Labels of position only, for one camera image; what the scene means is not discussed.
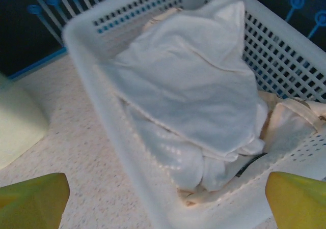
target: white towel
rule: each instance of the white towel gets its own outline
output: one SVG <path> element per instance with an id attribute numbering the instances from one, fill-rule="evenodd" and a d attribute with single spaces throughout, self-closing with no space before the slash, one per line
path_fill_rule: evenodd
<path id="1" fill-rule="evenodd" d="M 244 13 L 239 0 L 212 0 L 153 25 L 100 64 L 150 152 L 182 189 L 201 180 L 219 189 L 235 172 L 230 162 L 244 164 L 239 154 L 262 150 L 267 106 L 241 59 Z"/>

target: white plastic basket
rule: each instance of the white plastic basket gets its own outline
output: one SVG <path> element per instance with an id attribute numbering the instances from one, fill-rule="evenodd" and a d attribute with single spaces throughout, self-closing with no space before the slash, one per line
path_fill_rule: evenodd
<path id="1" fill-rule="evenodd" d="M 271 171 L 319 180 L 326 176 L 326 130 L 286 155 L 265 155 L 259 159 L 268 163 L 261 175 L 217 201 L 189 208 L 152 162 L 94 64 L 124 50 L 152 16 L 169 7 L 196 9 L 207 1 L 105 0 L 75 17 L 64 30 L 79 75 L 155 228 L 253 228 L 271 216 L 264 194 Z M 243 59 L 256 73 L 259 88 L 281 97 L 326 102 L 326 54 L 258 1 L 243 1 L 247 11 Z M 275 157 L 278 161 L 269 163 Z"/>

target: granite countertop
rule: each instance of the granite countertop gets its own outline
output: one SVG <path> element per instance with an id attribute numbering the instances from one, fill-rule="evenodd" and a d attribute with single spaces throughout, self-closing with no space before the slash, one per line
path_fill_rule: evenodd
<path id="1" fill-rule="evenodd" d="M 60 228 L 153 228 L 68 55 L 19 83 L 50 119 L 47 135 L 6 168 L 0 187 L 65 173 L 70 198 Z M 256 229 L 275 229 L 273 219 Z"/>

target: black background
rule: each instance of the black background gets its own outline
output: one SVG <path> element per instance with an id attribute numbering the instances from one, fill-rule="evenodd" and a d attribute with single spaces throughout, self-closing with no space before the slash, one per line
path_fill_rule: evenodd
<path id="1" fill-rule="evenodd" d="M 82 2 L 83 0 L 79 1 L 83 8 L 87 9 Z M 259 1 L 281 18 L 286 18 L 288 11 L 291 9 L 289 0 Z M 0 71 L 7 76 L 62 48 L 37 16 L 27 12 L 26 8 L 28 5 L 36 4 L 38 4 L 36 0 L 0 0 Z M 61 8 L 68 19 L 71 18 L 64 6 L 61 5 Z M 76 7 L 73 8 L 75 13 L 78 14 L 78 9 Z M 55 11 L 53 13 L 58 19 L 61 19 Z M 56 28 L 49 19 L 47 21 L 53 28 Z M 289 23 L 303 35 L 308 35 L 315 25 L 309 6 L 306 5 L 302 10 L 296 11 Z M 56 32 L 58 35 L 61 35 L 59 29 L 56 29 Z M 323 27 L 317 31 L 311 40 L 325 51 L 325 39 L 326 27 Z"/>

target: blue circle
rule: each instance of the blue circle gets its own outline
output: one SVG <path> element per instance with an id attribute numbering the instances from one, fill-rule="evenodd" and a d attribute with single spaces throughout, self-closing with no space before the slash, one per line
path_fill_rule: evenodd
<path id="1" fill-rule="evenodd" d="M 60 0 L 46 0 L 46 3 L 51 6 L 57 6 L 59 4 Z"/>
<path id="2" fill-rule="evenodd" d="M 302 9 L 305 5 L 305 0 L 290 0 L 290 3 L 294 9 Z"/>
<path id="3" fill-rule="evenodd" d="M 316 13 L 315 21 L 318 26 L 326 26 L 326 10 L 320 10 Z"/>
<path id="4" fill-rule="evenodd" d="M 27 11 L 30 13 L 30 14 L 40 14 L 42 9 L 40 6 L 38 5 L 28 5 L 27 6 Z"/>

